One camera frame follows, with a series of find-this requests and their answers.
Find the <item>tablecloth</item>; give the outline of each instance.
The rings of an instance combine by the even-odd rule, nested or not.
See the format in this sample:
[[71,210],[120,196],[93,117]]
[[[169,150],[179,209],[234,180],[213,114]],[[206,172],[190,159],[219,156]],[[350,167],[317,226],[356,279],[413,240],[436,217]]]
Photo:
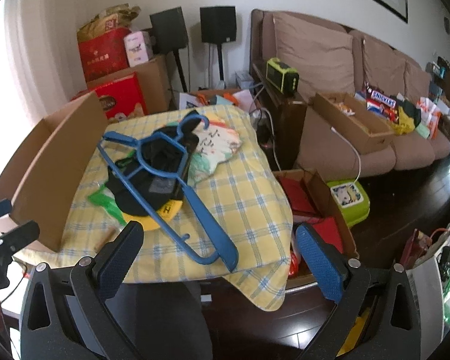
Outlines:
[[[223,276],[256,306],[266,311],[277,310],[284,300],[290,265],[292,213],[287,198],[257,144],[246,112],[224,105],[197,110],[223,119],[243,141],[233,158],[219,164],[210,178],[196,185],[197,195],[237,246],[238,266],[229,273],[220,259],[211,265],[200,265],[159,229],[145,232],[143,247],[124,282],[176,282]],[[180,120],[188,111],[149,115],[110,125],[107,130],[140,139],[167,123]],[[110,142],[105,147],[114,161],[130,151]],[[95,150],[73,199],[60,252],[23,250],[17,257],[30,264],[46,262],[57,268],[72,266],[83,256],[95,256],[94,246],[111,226],[118,226],[102,208],[87,201],[87,196],[106,179],[107,165]],[[189,233],[187,242],[199,254],[213,252],[210,240],[187,202],[170,225],[179,235]]]

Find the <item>speaker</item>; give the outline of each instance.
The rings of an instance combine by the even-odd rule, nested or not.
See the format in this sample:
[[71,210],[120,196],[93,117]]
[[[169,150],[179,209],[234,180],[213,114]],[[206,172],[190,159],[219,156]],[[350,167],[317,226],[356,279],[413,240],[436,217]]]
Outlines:
[[161,54],[184,49],[188,45],[187,28],[182,7],[150,15],[151,25]]
[[203,43],[236,41],[235,7],[201,7],[200,24]]

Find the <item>dark wooden floor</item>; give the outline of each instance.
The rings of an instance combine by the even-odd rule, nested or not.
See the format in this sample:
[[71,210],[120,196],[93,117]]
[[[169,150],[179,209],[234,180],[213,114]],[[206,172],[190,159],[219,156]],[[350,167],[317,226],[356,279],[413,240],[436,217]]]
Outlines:
[[[450,222],[450,156],[428,168],[361,183],[370,215],[352,233],[367,266],[389,267],[415,228],[430,234]],[[215,359],[295,359],[333,308],[318,288],[287,295],[275,312],[259,310],[223,279],[211,281],[202,293],[212,294],[204,315]]]

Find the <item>black and green radio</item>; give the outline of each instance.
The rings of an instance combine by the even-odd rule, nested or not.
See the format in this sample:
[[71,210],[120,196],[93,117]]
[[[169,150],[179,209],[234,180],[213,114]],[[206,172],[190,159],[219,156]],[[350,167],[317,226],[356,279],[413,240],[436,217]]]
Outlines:
[[299,72],[279,58],[267,62],[267,80],[285,96],[293,96],[299,87]]

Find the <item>wooden stick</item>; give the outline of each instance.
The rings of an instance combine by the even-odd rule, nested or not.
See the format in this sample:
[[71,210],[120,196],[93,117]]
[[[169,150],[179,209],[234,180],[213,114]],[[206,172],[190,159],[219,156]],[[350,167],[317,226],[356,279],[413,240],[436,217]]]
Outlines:
[[104,245],[111,241],[112,236],[115,234],[116,232],[116,228],[115,227],[111,227],[108,229],[108,231],[105,233],[105,236],[96,243],[96,245],[94,246],[94,252],[98,253],[99,251],[101,251],[101,249],[104,247]]

